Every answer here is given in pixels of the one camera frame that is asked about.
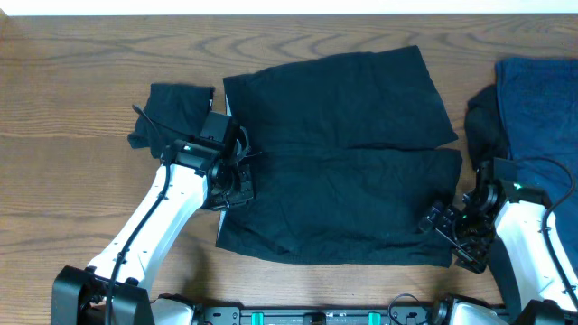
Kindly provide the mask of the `black shorts with white trim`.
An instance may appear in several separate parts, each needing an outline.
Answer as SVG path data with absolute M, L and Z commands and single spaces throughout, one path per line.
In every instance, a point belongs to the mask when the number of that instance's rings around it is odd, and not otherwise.
M 302 265 L 432 265 L 449 244 L 418 224 L 453 200 L 462 157 L 416 46 L 289 63 L 223 81 L 248 133 L 256 196 L 217 246 Z

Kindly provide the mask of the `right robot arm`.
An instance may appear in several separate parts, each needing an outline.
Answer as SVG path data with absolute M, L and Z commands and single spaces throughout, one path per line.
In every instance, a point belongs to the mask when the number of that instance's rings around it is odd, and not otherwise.
M 463 202 L 463 209 L 435 202 L 419 228 L 447 240 L 459 267 L 490 271 L 504 305 L 450 294 L 435 303 L 429 323 L 575 324 L 577 277 L 546 191 L 519 183 L 505 162 L 485 162 Z

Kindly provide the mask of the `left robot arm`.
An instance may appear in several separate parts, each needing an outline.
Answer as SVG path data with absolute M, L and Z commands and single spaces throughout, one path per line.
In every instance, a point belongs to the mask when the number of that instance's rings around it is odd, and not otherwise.
M 151 300 L 164 258 L 199 209 L 225 212 L 253 199 L 247 131 L 235 126 L 219 140 L 177 140 L 134 214 L 88 265 L 65 266 L 51 293 L 53 324 L 200 324 L 199 308 L 183 298 Z

